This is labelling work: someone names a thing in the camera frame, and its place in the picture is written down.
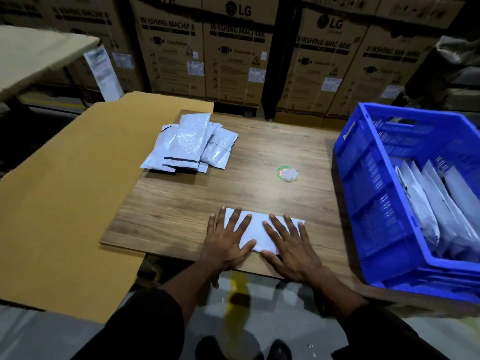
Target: gray floor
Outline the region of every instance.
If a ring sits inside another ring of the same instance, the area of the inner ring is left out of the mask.
[[[317,314],[309,288],[293,283],[279,288],[276,279],[238,272],[222,274],[219,284],[195,310],[183,360],[195,358],[198,341],[207,335],[216,336],[225,355],[236,360],[250,360],[259,351],[266,357],[275,339],[290,346],[294,359],[331,359],[331,352],[347,344],[339,324]],[[478,318],[405,321],[449,358],[480,359]],[[102,327],[51,312],[0,307],[0,360],[67,360]]]

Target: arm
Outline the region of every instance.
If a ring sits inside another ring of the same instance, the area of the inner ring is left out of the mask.
[[[270,251],[262,251],[261,255],[281,276],[308,284],[331,306],[350,345],[338,351],[346,350],[343,356],[354,358],[352,355],[361,354],[375,359],[406,359],[414,355],[419,359],[447,359],[399,317],[369,304],[323,266],[310,245],[303,223],[298,224],[297,230],[290,217],[285,215],[287,230],[274,215],[269,217],[279,234],[266,221],[263,226],[278,248],[282,260]]]
[[[225,207],[208,220],[207,235],[200,258],[161,289],[153,288],[133,295],[117,310],[73,359],[131,358],[178,359],[182,352],[185,328],[206,285],[218,283],[222,271],[240,265],[255,247],[255,240],[241,249],[240,238],[252,216],[234,231],[241,208],[237,208],[224,228]]]

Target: black shoe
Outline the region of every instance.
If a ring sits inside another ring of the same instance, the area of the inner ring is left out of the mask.
[[[276,339],[270,347],[267,360],[292,360],[292,352],[285,342]]]
[[[214,336],[205,336],[195,348],[196,360],[227,360]]]

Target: white sticker on box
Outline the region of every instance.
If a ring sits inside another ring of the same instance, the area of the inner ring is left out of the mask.
[[[105,101],[117,101],[124,95],[110,57],[103,45],[83,54]]]
[[[131,54],[112,53],[115,64],[119,68],[135,69],[134,56]]]
[[[397,96],[400,92],[403,91],[403,89],[403,86],[395,86],[393,84],[389,84],[381,94],[380,98],[397,98]]]
[[[325,78],[325,80],[323,81],[323,84],[321,85],[321,90],[327,91],[327,92],[337,92],[341,83],[342,83],[342,78],[327,77]]]
[[[189,60],[187,62],[187,67],[188,74],[191,74],[192,76],[205,76],[203,62],[195,62],[193,60]]]
[[[248,71],[248,82],[265,82],[266,69],[250,68]]]

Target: blue crate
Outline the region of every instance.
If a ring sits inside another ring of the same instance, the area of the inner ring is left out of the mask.
[[[480,303],[480,263],[434,257],[394,165],[455,166],[480,197],[480,133],[465,116],[359,103],[334,146],[367,283]]]

